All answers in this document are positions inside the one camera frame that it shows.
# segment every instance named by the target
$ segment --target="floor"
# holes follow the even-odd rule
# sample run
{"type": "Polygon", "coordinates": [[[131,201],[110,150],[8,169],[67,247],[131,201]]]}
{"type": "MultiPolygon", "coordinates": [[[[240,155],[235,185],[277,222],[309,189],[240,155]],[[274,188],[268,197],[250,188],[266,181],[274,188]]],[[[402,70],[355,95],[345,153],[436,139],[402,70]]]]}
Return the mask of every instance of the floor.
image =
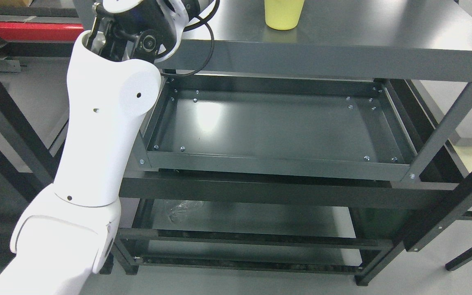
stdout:
{"type": "MultiPolygon", "coordinates": [[[[456,149],[467,168],[472,170],[472,147],[456,149]]],[[[349,225],[340,223],[337,231],[343,235],[339,232],[343,228],[347,230],[349,225]]],[[[92,275],[81,294],[472,295],[472,262],[454,272],[443,268],[445,263],[471,246],[472,221],[454,222],[420,252],[401,253],[369,287],[357,287],[352,276],[175,267],[140,267],[137,276],[126,276],[116,263],[111,275],[92,275]]]]}

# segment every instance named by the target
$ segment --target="screw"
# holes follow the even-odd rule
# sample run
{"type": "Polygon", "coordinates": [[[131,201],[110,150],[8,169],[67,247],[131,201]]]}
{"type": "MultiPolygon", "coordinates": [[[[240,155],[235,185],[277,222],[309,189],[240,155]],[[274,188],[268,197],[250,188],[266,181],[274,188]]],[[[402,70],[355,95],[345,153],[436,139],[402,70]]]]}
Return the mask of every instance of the screw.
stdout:
{"type": "Polygon", "coordinates": [[[142,42],[142,48],[146,52],[154,51],[154,49],[156,49],[156,39],[154,39],[154,36],[151,36],[151,35],[145,36],[142,42]]]}

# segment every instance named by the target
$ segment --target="metal shelf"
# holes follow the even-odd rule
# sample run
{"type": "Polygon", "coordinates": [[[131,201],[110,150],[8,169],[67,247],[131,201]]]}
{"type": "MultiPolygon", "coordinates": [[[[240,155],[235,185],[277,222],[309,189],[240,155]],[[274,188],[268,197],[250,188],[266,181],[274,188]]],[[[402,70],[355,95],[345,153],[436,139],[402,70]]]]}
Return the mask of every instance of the metal shelf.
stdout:
{"type": "MultiPolygon", "coordinates": [[[[222,1],[209,22],[211,71],[296,77],[375,77],[472,81],[472,18],[453,1],[343,0],[304,4],[298,26],[268,28],[260,1],[222,1]]],[[[209,34],[184,34],[161,68],[196,69],[209,34]]]]}
{"type": "Polygon", "coordinates": [[[399,181],[414,157],[380,83],[196,75],[162,93],[151,168],[399,181]]]}
{"type": "Polygon", "coordinates": [[[0,6],[0,15],[77,17],[72,0],[34,0],[28,7],[0,6]]]}

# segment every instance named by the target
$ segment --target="metal tray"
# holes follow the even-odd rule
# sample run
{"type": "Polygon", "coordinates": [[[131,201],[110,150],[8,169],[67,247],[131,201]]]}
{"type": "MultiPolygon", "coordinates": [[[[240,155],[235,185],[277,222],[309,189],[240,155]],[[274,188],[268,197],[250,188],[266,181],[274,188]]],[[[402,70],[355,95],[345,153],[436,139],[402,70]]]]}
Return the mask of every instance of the metal tray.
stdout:
{"type": "Polygon", "coordinates": [[[413,157],[376,82],[171,80],[144,136],[152,168],[399,181],[413,157]]]}

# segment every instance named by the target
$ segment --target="black cable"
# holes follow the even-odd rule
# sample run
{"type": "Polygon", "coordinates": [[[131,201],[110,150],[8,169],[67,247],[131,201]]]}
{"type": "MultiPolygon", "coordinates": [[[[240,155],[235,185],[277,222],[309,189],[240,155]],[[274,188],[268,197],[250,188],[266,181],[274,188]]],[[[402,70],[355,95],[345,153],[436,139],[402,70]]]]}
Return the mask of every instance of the black cable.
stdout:
{"type": "MultiPolygon", "coordinates": [[[[210,13],[204,18],[204,22],[208,22],[210,19],[212,19],[212,17],[214,17],[214,15],[216,14],[216,11],[218,11],[218,7],[220,7],[220,0],[215,0],[215,3],[214,3],[214,7],[212,8],[212,10],[210,11],[210,13]]],[[[190,30],[194,30],[196,28],[199,28],[203,25],[203,22],[199,21],[197,23],[194,23],[194,24],[191,24],[189,26],[186,26],[184,29],[183,29],[183,32],[188,32],[190,30]]],[[[165,54],[167,54],[167,52],[163,52],[163,53],[160,53],[156,56],[156,59],[157,58],[162,58],[163,56],[165,56],[165,54]]]]}
{"type": "Polygon", "coordinates": [[[184,73],[184,74],[161,73],[161,75],[165,77],[187,77],[188,75],[194,75],[195,73],[198,73],[199,71],[204,69],[206,65],[209,63],[210,58],[212,57],[212,53],[214,52],[214,32],[212,31],[212,28],[210,27],[210,25],[205,21],[205,19],[199,16],[197,16],[196,18],[198,19],[198,22],[196,24],[205,25],[207,29],[209,30],[209,34],[210,34],[210,52],[207,58],[205,59],[203,65],[199,69],[194,70],[190,73],[184,73]]]}
{"type": "MultiPolygon", "coordinates": [[[[215,0],[214,7],[212,8],[212,11],[204,18],[205,22],[210,21],[210,19],[212,19],[212,17],[214,17],[214,15],[216,14],[216,11],[218,11],[218,7],[220,7],[220,0],[215,0]]],[[[202,22],[200,21],[200,22],[191,24],[189,26],[186,26],[183,31],[184,32],[189,32],[190,30],[194,30],[195,28],[199,28],[201,26],[202,26],[202,22]]]]}

